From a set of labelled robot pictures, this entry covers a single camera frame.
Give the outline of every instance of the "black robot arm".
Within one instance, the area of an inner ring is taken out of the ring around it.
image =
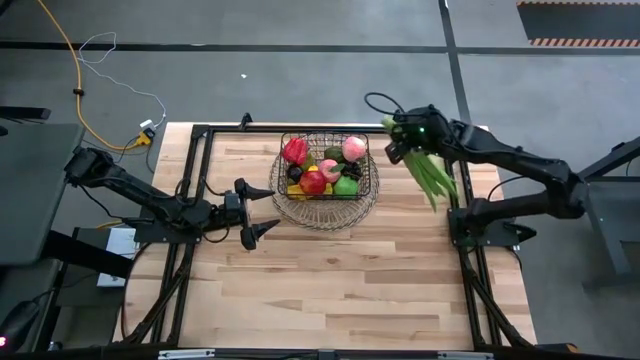
[[[586,185],[562,160],[542,158],[498,141],[490,132],[460,121],[448,121],[433,105],[394,116],[392,142],[386,148],[396,164],[409,151],[425,151],[452,161],[490,163],[542,183],[538,194],[500,201],[474,199],[454,214],[459,231],[481,235],[493,221],[517,216],[549,214],[579,218],[584,214]]]
[[[98,149],[76,148],[65,171],[66,179],[72,186],[106,187],[142,205],[153,214],[151,218],[122,220],[136,227],[161,226],[165,233],[179,235],[167,236],[168,239],[199,239],[206,232],[241,225],[242,245],[247,250],[254,250],[258,239],[279,223],[279,220],[273,220],[251,224],[246,201],[263,199],[274,192],[255,189],[244,179],[235,181],[235,192],[220,194],[224,198],[223,204],[214,205],[202,199],[202,196],[187,198],[180,195],[183,193],[182,187],[189,187],[190,179],[181,180],[176,186],[175,195],[169,195],[127,173],[113,162],[109,153]]]

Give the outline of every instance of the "table leg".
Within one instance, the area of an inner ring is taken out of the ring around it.
[[[120,278],[129,275],[132,264],[131,259],[85,244],[56,231],[49,231],[42,257],[56,258],[68,264]]]

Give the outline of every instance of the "fruit basket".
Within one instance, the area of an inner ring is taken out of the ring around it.
[[[285,133],[276,161],[278,193],[290,200],[358,200],[371,191],[364,134]]]

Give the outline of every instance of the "white cable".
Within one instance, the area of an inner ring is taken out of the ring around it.
[[[111,49],[109,49],[100,60],[98,61],[89,61],[86,60],[84,58],[84,55],[82,55],[82,49],[91,42],[91,40],[100,37],[100,36],[104,36],[104,35],[113,35],[113,46],[111,47]],[[97,34],[97,35],[93,35],[92,37],[89,38],[89,40],[85,41],[84,44],[82,44],[82,46],[80,46],[80,49],[78,49],[78,61],[80,61],[82,64],[84,64],[84,66],[88,67],[89,69],[91,69],[91,71],[93,71],[94,74],[98,75],[98,77],[101,78],[105,78],[105,79],[109,79],[111,80],[112,83],[116,84],[116,85],[120,85],[120,86],[124,86],[127,89],[131,90],[132,92],[138,94],[138,95],[144,95],[144,96],[149,96],[152,97],[154,99],[156,99],[156,101],[158,102],[158,104],[160,104],[160,106],[162,106],[162,119],[160,119],[160,121],[157,124],[153,124],[156,129],[159,128],[163,123],[164,120],[167,118],[167,108],[164,107],[164,104],[162,103],[162,101],[160,101],[160,98],[158,98],[157,95],[154,94],[150,94],[150,93],[146,93],[143,91],[138,91],[136,89],[134,89],[133,87],[125,84],[125,83],[121,83],[119,81],[114,80],[111,76],[109,75],[104,75],[104,74],[100,74],[96,69],[93,68],[93,66],[89,65],[89,64],[100,64],[102,63],[104,60],[106,60],[107,56],[109,56],[109,54],[111,54],[111,52],[113,50],[115,50],[116,48],[116,38],[117,38],[117,34],[113,31],[110,32],[106,32],[106,33],[102,33],[102,34]]]

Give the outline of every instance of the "red apple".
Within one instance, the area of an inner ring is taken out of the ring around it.
[[[322,194],[327,186],[327,180],[319,171],[308,171],[302,174],[298,185],[305,194]]]

